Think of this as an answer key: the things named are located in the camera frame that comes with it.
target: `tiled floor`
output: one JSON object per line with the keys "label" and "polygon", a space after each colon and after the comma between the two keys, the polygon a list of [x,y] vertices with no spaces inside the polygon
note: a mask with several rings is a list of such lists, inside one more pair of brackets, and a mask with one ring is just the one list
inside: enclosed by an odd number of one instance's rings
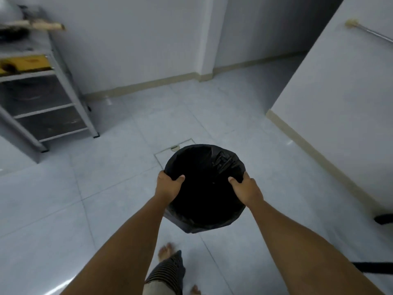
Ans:
{"label": "tiled floor", "polygon": [[[100,138],[53,141],[40,164],[0,177],[1,293],[58,294],[153,195],[168,160],[161,151],[190,139],[237,153],[269,203],[351,260],[393,261],[390,232],[264,117],[301,60],[92,103]],[[185,294],[193,284],[206,295],[287,294],[247,209],[232,225],[199,234],[164,219],[157,247],[166,242],[183,251]],[[370,277],[393,293],[390,277]]]}

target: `black trash bag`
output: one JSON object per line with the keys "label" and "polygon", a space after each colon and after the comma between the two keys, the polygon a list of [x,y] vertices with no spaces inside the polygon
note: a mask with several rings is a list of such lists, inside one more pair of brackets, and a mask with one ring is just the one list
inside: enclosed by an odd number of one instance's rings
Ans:
{"label": "black trash bag", "polygon": [[228,177],[242,182],[245,170],[235,153],[218,146],[191,145],[180,149],[164,171],[172,180],[185,175],[185,181],[164,216],[186,233],[230,225],[245,206]]}

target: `striped pants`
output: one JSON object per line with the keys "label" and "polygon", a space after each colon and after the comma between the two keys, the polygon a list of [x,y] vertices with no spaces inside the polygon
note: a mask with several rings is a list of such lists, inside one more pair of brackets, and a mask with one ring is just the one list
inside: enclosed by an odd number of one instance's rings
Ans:
{"label": "striped pants", "polygon": [[177,251],[149,274],[143,295],[182,295],[184,274],[182,251]]}

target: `foot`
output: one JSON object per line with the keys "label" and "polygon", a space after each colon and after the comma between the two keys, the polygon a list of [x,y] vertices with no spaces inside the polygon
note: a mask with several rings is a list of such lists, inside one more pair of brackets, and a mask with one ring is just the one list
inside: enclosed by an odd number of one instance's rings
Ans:
{"label": "foot", "polygon": [[163,246],[158,251],[158,261],[162,262],[167,258],[170,258],[174,254],[173,246],[171,243],[167,243],[166,246]]}
{"label": "foot", "polygon": [[202,293],[198,290],[198,286],[194,285],[194,287],[191,289],[191,295],[201,295]]}

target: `rolling pin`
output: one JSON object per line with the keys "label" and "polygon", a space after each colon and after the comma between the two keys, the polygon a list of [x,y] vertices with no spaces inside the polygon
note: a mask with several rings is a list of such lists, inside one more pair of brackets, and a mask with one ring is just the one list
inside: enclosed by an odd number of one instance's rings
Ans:
{"label": "rolling pin", "polygon": [[66,27],[61,23],[50,23],[43,19],[35,19],[35,20],[19,20],[13,21],[6,24],[0,24],[0,28],[10,28],[10,27],[22,27],[26,29],[34,29],[34,30],[46,30],[46,31],[53,31],[53,30],[60,30],[65,31]]}

